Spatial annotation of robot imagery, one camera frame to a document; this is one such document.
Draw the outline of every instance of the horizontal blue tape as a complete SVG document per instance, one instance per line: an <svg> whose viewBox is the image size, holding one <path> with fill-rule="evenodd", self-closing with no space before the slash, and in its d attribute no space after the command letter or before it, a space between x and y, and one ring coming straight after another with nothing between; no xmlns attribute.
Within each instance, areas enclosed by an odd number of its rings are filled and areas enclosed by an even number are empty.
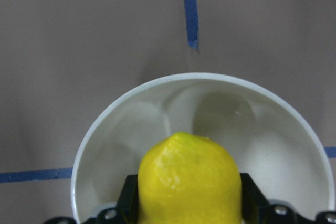
<svg viewBox="0 0 336 224"><path fill-rule="evenodd" d="M33 170L26 172L0 173L0 183L71 178L71 174L72 174L72 167L50 169L50 170Z"/></svg>
<svg viewBox="0 0 336 224"><path fill-rule="evenodd" d="M330 146L324 148L328 158L336 158L336 146Z"/></svg>
<svg viewBox="0 0 336 224"><path fill-rule="evenodd" d="M198 14L197 1L184 0L185 21L187 26L188 44L198 49Z"/></svg>

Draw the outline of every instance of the metal screw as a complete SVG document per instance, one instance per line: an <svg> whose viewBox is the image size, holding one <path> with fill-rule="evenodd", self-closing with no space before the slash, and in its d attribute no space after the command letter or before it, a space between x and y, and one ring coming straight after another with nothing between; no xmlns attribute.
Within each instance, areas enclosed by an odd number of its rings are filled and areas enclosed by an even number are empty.
<svg viewBox="0 0 336 224"><path fill-rule="evenodd" d="M105 220L110 220L110 219L113 219L116 215L117 215L117 212L113 209L110 209L105 213L104 217L105 217Z"/></svg>
<svg viewBox="0 0 336 224"><path fill-rule="evenodd" d="M326 220L328 223L336 224L336 215L335 214L327 214Z"/></svg>
<svg viewBox="0 0 336 224"><path fill-rule="evenodd" d="M274 208L274 212L278 215L286 215L287 214L287 208L284 206L276 206Z"/></svg>

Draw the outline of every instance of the white container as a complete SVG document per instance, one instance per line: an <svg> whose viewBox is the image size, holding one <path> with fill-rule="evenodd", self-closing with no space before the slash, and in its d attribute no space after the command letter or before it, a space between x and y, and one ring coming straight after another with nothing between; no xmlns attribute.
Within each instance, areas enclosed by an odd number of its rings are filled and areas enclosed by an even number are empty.
<svg viewBox="0 0 336 224"><path fill-rule="evenodd" d="M242 79L184 73L132 89L95 120L73 167L75 219L82 223L98 205L116 201L147 150L178 131L221 144L268 199L287 201L308 218L334 208L327 156L297 111Z"/></svg>

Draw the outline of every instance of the yellow lemon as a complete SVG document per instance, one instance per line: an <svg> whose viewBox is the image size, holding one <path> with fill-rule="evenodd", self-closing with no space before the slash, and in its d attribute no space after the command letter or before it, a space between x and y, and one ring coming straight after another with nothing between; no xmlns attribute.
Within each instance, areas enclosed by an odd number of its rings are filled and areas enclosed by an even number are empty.
<svg viewBox="0 0 336 224"><path fill-rule="evenodd" d="M141 161L138 224L241 224L241 184L219 144L175 133Z"/></svg>

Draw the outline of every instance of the bowl rim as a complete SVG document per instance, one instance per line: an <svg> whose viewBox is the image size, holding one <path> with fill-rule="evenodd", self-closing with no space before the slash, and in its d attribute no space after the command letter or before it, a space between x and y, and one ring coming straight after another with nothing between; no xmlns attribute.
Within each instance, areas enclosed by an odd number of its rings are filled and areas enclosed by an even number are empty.
<svg viewBox="0 0 336 224"><path fill-rule="evenodd" d="M290 113L304 128L304 130L308 133L310 138L313 141L313 144L315 145L318 153L320 154L322 161L323 161L323 167L326 171L327 174L327 181L328 181L328 191L330 194L329 198L329 209L326 210L332 210L335 208L335 188L334 188L334 181L333 181L333 176L332 176L332 171L331 171L331 166L328 161L327 154L324 151L324 148L322 146L321 141L317 137L316 133L314 130L311 128L311 126L308 124L308 122L302 117L302 115L296 111L289 103L287 103L285 100L277 96L276 94L272 93L271 91L254 84L250 81L246 81L244 79L238 78L238 77L233 77L233 76L228 76L225 74L220 74L220 73L209 73L209 72L188 72L188 73L177 73L177 74L172 74L169 76L163 76L159 77L157 79L145 82L122 96L118 97L116 100L114 100L106 109L101 112L101 114L95 119L95 121L92 123L92 125L89 127L89 130L86 132L79 149L76 154L75 162L73 165L72 169L72 176L71 176L71 206L72 206L72 213L74 215L74 218L76 221L79 221L79 215L78 215L78 210L77 210L77 205L76 205L76 183L77 183L77 172L78 172L78 167L80 164L81 157L83 155L83 152L85 150L85 147L87 143L89 142L92 134L94 133L95 129L98 127L98 125L115 109L117 108L122 102L127 100L128 98L134 96L135 94L152 88L156 87L162 84L166 84L169 82L174 82L174 81L181 81L181 80L215 80L215 81L222 81L222 82L228 82L232 84L236 84L239 86L242 86L244 88L247 88L249 90L253 90L259 94L262 94L272 101L276 102L278 105L280 105L283 109L285 109L288 113Z"/></svg>

